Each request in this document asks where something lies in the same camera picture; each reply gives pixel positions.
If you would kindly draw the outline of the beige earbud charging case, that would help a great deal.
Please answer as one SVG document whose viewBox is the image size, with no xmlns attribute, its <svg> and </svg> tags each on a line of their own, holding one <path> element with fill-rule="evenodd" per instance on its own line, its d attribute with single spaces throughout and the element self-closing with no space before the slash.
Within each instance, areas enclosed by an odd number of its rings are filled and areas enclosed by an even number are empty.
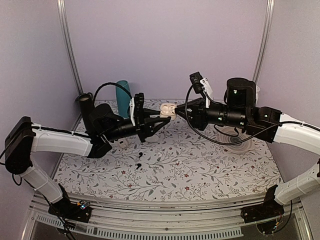
<svg viewBox="0 0 320 240">
<path fill-rule="evenodd" d="M 174 103 L 162 103 L 160 105 L 160 114 L 159 116 L 161 118 L 167 118 L 171 117 L 172 120 L 174 120 L 177 116 L 175 113 L 175 108 L 177 107 Z"/>
</svg>

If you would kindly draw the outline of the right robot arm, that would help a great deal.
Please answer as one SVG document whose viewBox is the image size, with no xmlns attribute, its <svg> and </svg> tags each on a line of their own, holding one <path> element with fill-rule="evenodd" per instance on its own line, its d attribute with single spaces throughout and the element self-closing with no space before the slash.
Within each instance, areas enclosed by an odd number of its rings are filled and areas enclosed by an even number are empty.
<svg viewBox="0 0 320 240">
<path fill-rule="evenodd" d="M 319 127 L 297 120 L 280 110 L 256 106 L 256 84 L 245 78 L 226 82 L 224 103 L 212 99 L 208 80 L 196 73 L 190 76 L 191 87 L 201 97 L 186 100 L 174 112 L 184 118 L 199 136 L 207 125 L 241 129 L 248 137 L 269 143 L 288 144 L 306 151 L 320 153 Z"/>
</svg>

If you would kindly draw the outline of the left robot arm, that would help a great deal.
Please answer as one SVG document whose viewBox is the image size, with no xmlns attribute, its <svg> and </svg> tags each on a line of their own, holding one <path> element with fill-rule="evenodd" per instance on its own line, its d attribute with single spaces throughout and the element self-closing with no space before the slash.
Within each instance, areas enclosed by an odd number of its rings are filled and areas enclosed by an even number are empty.
<svg viewBox="0 0 320 240">
<path fill-rule="evenodd" d="M 2 153 L 5 168 L 46 197 L 63 217 L 70 217 L 75 210 L 68 194 L 32 160 L 31 154 L 54 152 L 99 159 L 112 149 L 111 141 L 137 135 L 143 143 L 171 120 L 170 116 L 139 105 L 132 107 L 132 110 L 130 118 L 124 119 L 114 114 L 107 103 L 93 107 L 82 117 L 86 135 L 42 127 L 24 116 L 5 139 Z"/>
</svg>

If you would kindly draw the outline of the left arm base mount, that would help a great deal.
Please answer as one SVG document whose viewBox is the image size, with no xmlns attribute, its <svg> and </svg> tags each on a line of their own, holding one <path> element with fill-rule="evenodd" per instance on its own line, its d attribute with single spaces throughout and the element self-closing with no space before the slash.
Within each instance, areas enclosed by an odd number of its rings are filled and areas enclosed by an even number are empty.
<svg viewBox="0 0 320 240">
<path fill-rule="evenodd" d="M 83 204 L 78 205 L 77 203 L 71 203 L 68 199 L 61 199 L 50 204 L 48 213 L 60 218 L 88 223 L 92 210 L 90 206 L 83 207 Z"/>
</svg>

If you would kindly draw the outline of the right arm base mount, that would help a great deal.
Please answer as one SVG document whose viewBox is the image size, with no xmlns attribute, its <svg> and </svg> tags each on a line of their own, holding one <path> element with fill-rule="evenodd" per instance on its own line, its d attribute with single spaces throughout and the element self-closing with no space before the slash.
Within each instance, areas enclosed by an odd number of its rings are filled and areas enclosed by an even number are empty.
<svg viewBox="0 0 320 240">
<path fill-rule="evenodd" d="M 245 223 L 252 223 L 283 215 L 284 212 L 284 207 L 278 203 L 260 203 L 243 207 L 240 216 Z"/>
</svg>

